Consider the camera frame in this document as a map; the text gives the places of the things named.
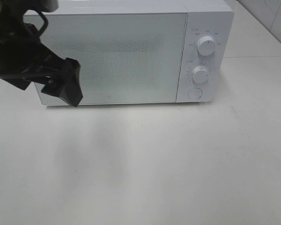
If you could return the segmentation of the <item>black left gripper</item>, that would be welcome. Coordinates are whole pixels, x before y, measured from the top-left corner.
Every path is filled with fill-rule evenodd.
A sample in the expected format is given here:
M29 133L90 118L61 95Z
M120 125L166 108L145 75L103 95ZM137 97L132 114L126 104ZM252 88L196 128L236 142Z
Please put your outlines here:
M57 97L77 107L82 100L79 83L80 64L63 59L40 41L48 20L39 15L43 25L37 29L23 17L0 14L0 79L25 90L31 82L43 84L43 94Z

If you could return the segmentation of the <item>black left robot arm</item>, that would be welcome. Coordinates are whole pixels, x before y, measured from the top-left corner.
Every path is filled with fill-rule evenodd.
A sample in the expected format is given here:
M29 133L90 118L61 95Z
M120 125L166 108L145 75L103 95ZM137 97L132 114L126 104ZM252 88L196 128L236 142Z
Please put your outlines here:
M79 62L60 58L40 40L49 24L44 13L58 6L56 0L0 0L0 79L21 90L42 84L42 93L76 107L83 98Z

